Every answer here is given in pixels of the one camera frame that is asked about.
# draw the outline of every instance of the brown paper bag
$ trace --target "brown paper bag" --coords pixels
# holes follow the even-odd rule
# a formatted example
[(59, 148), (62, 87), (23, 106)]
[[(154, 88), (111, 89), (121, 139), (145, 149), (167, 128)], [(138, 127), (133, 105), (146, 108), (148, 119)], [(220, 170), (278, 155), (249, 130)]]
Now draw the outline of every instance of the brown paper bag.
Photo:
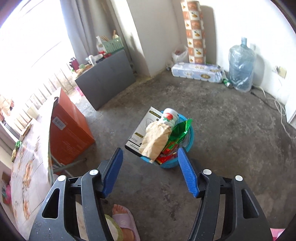
[(151, 163), (154, 162), (165, 147), (171, 132), (171, 128), (164, 123), (158, 121), (150, 123), (146, 128), (146, 135), (139, 148), (140, 153), (150, 158)]

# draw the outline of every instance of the gray panel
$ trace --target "gray panel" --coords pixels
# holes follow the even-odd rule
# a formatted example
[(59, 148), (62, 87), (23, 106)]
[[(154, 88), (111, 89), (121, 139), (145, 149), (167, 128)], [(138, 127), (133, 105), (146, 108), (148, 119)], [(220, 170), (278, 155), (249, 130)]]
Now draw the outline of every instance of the gray panel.
[(136, 81), (125, 51), (121, 50), (97, 63), (76, 80), (95, 110)]

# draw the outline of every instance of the checkered pattern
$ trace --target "checkered pattern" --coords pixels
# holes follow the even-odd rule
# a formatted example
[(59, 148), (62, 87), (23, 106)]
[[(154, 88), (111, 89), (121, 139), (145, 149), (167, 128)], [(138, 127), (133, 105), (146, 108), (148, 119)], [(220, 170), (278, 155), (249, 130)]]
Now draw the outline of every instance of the checkered pattern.
[(182, 0), (181, 7), (186, 28), (189, 63), (205, 64), (205, 31), (200, 3)]

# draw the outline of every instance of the barcode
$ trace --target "barcode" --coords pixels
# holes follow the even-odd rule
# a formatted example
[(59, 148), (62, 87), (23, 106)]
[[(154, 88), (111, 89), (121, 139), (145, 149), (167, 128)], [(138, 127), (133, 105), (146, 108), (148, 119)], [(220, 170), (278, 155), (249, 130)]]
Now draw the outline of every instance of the barcode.
[(56, 116), (52, 120), (53, 124), (55, 124), (61, 131), (66, 127), (66, 125)]

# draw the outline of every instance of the large plastic water bottle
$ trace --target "large plastic water bottle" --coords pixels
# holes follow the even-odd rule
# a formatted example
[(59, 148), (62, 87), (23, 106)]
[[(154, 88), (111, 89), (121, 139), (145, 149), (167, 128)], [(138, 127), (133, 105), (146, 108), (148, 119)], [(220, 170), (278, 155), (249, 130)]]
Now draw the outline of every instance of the large plastic water bottle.
[(241, 45), (234, 45), (229, 50), (229, 80), (233, 87), (241, 92), (248, 92), (252, 87), (256, 53), (247, 47), (247, 38), (242, 38)]

